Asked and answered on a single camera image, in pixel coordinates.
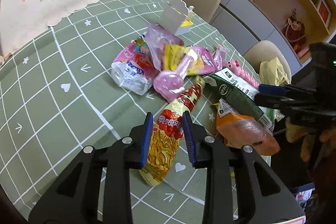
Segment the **right hand brown glove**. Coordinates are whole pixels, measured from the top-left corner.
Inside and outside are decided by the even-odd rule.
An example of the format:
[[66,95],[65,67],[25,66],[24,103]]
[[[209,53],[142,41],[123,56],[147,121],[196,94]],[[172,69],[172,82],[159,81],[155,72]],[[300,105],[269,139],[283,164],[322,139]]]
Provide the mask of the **right hand brown glove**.
[[335,127],[319,133],[316,128],[294,125],[287,118],[286,139],[290,143],[302,141],[299,153],[317,189],[335,188]]

